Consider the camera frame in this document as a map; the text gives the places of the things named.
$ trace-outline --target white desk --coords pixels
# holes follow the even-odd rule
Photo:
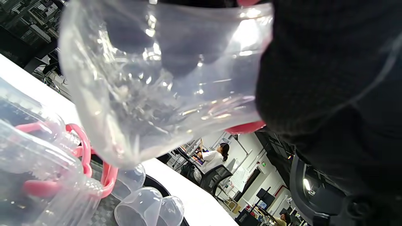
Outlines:
[[[0,77],[15,88],[48,106],[65,123],[81,125],[75,105],[41,83],[32,75],[0,54]],[[236,222],[206,191],[176,173],[157,159],[142,163],[148,175],[162,184],[185,206],[184,217],[190,226],[237,226]]]

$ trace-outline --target clear plastic container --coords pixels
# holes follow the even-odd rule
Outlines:
[[[58,114],[0,78],[0,119],[17,129],[71,152],[80,144]]]
[[[162,206],[156,226],[179,226],[184,217],[184,205],[175,196],[167,196],[162,199]]]
[[[0,120],[0,224],[87,224],[102,195],[81,162]]]
[[[161,193],[153,187],[144,187],[117,205],[116,222],[119,226],[156,226],[161,205]]]
[[[99,155],[128,168],[193,138],[259,121],[255,87],[272,20],[270,4],[70,0],[60,62]]]
[[[141,164],[131,170],[119,169],[112,195],[118,200],[123,200],[134,191],[142,188],[145,177],[145,169]]]

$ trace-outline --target black hair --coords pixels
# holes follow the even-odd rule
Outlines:
[[[286,221],[286,224],[289,224],[290,222],[291,222],[291,219],[290,219],[290,216],[289,216],[289,214],[288,213],[282,213],[283,215],[285,215],[285,221]]]
[[[220,146],[222,148],[221,154],[224,157],[224,162],[226,162],[228,160],[229,144],[221,143]]]

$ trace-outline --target small plastic measuring cup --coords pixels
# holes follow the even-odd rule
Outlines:
[[[112,195],[119,200],[123,200],[134,191],[142,188],[145,177],[145,169],[141,164],[131,170],[119,169]]]
[[[162,205],[162,194],[153,187],[131,193],[115,208],[119,226],[155,226]]]
[[[159,212],[156,226],[178,226],[183,221],[184,205],[175,196],[167,196],[162,199],[162,206]]]

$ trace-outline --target paper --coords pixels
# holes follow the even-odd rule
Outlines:
[[[244,186],[246,185],[248,178],[248,173],[243,167],[239,167],[233,176],[230,178],[232,184],[237,188],[240,192],[243,192]]]

